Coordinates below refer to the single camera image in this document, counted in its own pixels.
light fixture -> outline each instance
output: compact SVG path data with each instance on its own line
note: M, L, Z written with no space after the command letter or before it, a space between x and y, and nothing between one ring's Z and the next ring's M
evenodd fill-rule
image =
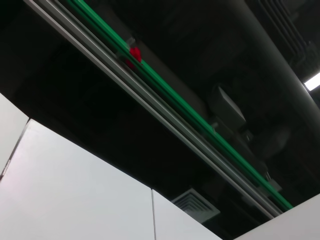
M306 81L304 85L306 86L307 89L309 89L309 91L312 91L313 89L318 87L320 85L320 73L318 73L313 78Z

red object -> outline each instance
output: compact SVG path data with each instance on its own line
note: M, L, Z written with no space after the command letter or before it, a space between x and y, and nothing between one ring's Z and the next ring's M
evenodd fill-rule
M141 52L138 47L131 47L130 48L130 54L139 62L141 63ZM125 63L128 65L129 68L133 69L135 66L132 62L130 62L128 59L125 60Z

white cabinet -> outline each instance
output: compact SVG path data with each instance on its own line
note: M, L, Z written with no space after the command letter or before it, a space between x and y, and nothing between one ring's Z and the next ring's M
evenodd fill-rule
M3 240L154 240L151 189L31 120L0 182Z
M156 240L220 240L156 191L152 195Z
M320 195L266 222L236 240L319 240Z
M28 117L0 94L0 174L28 121Z

fluorescent light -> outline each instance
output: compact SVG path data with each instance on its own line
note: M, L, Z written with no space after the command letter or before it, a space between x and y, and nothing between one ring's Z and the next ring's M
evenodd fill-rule
M307 89L309 89L309 91L312 91L313 89L318 87L320 85L320 73L315 75L310 80L306 81L304 85L306 86Z

air vent grille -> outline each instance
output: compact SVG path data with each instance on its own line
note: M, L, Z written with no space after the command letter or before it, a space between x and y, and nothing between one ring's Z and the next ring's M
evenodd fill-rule
M193 188L178 196L172 203L201 224L220 213Z

